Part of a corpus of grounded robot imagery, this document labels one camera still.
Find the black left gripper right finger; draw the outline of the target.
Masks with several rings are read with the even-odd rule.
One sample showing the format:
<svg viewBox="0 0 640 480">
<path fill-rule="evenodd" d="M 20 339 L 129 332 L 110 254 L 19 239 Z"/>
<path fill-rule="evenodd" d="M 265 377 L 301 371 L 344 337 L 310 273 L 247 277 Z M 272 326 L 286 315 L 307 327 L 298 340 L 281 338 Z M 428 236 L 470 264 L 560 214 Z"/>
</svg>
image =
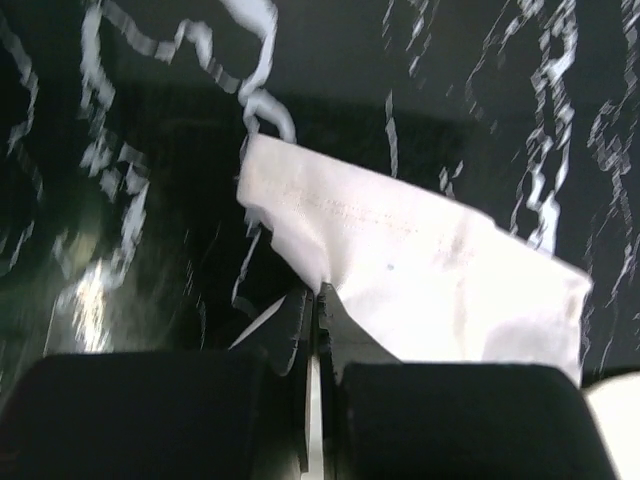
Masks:
<svg viewBox="0 0 640 480">
<path fill-rule="evenodd" d="M 317 295 L 317 354 L 322 404 L 322 453 L 326 473 L 337 473 L 345 460 L 346 413 L 339 393 L 350 363 L 398 364 L 400 360 L 371 337 L 348 314 L 337 290 L 323 283 Z"/>
</svg>

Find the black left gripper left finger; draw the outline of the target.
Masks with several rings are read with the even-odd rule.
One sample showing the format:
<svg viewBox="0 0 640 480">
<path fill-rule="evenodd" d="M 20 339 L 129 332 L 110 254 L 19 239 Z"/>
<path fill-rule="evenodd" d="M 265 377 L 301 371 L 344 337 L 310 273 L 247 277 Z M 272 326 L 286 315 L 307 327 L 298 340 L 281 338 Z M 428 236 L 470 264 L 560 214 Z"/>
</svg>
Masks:
<svg viewBox="0 0 640 480">
<path fill-rule="evenodd" d="M 253 473 L 309 470 L 313 294 L 295 288 L 234 348 L 265 364 Z"/>
</svg>

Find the white t shirt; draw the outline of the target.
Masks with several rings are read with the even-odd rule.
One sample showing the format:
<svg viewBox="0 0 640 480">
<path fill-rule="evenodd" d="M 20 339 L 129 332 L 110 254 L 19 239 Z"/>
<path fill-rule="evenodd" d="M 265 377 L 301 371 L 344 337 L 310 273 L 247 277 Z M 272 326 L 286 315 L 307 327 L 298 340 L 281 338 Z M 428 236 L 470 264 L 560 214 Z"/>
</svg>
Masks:
<svg viewBox="0 0 640 480">
<path fill-rule="evenodd" d="M 237 189 L 314 292 L 406 363 L 513 363 L 582 380 L 583 270 L 450 198 L 256 134 Z"/>
</svg>

